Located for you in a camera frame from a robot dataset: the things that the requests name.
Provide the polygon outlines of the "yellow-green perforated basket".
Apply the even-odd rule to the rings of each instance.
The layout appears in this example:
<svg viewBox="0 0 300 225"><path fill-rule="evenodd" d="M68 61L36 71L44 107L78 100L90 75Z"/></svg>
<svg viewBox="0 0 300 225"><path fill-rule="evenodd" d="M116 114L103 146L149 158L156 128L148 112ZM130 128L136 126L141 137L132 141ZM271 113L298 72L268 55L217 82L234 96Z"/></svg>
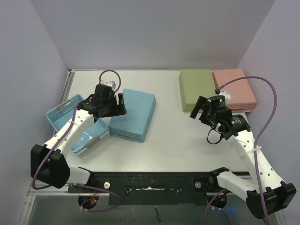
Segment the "yellow-green perforated basket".
<svg viewBox="0 0 300 225"><path fill-rule="evenodd" d="M191 113L199 96L209 98L215 95L215 83L209 69L184 69L179 75L181 107L184 113Z"/></svg>

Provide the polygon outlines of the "large blue perforated basket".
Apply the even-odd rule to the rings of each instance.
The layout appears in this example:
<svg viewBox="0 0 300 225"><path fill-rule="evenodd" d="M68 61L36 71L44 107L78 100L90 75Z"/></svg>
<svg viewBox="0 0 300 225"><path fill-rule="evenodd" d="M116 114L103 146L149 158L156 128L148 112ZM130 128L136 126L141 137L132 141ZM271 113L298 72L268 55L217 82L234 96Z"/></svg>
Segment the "large blue perforated basket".
<svg viewBox="0 0 300 225"><path fill-rule="evenodd" d="M143 143L155 111L156 97L131 89L124 89L122 94L127 113L110 119L110 136Z"/></svg>

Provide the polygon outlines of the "pink perforated basket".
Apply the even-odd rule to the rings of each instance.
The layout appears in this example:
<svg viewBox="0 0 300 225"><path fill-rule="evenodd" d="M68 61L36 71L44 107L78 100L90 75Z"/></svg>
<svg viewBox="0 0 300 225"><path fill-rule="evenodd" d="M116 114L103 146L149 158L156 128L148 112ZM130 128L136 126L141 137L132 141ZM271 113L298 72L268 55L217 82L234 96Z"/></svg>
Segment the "pink perforated basket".
<svg viewBox="0 0 300 225"><path fill-rule="evenodd" d="M214 70L212 75L216 88L219 88L223 84L236 78L245 77L242 69ZM231 100L228 104L228 107L232 110L249 113L254 109L257 103L247 79L235 81L225 86L222 90L229 92L231 95Z"/></svg>

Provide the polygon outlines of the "small blue perforated basket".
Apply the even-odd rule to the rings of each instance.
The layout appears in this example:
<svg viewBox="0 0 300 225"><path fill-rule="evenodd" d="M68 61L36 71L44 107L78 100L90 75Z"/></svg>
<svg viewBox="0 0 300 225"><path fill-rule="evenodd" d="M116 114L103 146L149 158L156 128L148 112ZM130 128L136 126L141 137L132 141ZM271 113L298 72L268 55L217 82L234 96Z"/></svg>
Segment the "small blue perforated basket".
<svg viewBox="0 0 300 225"><path fill-rule="evenodd" d="M81 101L83 101L83 97L76 94L46 113L46 118L56 132L71 119L74 108Z"/></svg>

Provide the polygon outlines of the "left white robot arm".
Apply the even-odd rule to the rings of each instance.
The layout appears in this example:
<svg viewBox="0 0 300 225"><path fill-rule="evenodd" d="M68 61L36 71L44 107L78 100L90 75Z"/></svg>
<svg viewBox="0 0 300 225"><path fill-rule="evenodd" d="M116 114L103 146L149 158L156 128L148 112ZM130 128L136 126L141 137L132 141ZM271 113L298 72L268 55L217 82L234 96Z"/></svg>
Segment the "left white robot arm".
<svg viewBox="0 0 300 225"><path fill-rule="evenodd" d="M66 161L71 148L80 136L98 119L125 115L124 97L116 94L112 87L98 84L95 92L85 100L75 104L71 119L43 145L36 144L30 151L30 173L32 187L36 181L45 183L45 188L62 188L66 184L79 186L89 193L95 188L95 180L88 170L70 167Z"/></svg>

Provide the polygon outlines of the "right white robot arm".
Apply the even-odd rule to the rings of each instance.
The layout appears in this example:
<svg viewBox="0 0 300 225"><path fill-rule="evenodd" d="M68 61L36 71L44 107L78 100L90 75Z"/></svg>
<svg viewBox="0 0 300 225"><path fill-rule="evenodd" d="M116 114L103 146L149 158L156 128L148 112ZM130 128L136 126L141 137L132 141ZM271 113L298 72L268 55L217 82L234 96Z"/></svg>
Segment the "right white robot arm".
<svg viewBox="0 0 300 225"><path fill-rule="evenodd" d="M273 169L261 147L255 143L253 132L244 116L233 114L226 106L227 98L216 95L210 98L200 96L190 114L220 134L237 152L247 168L253 182L247 182L223 167L211 171L211 190L227 189L247 204L249 211L257 218L285 209L296 194L292 183L286 183Z"/></svg>

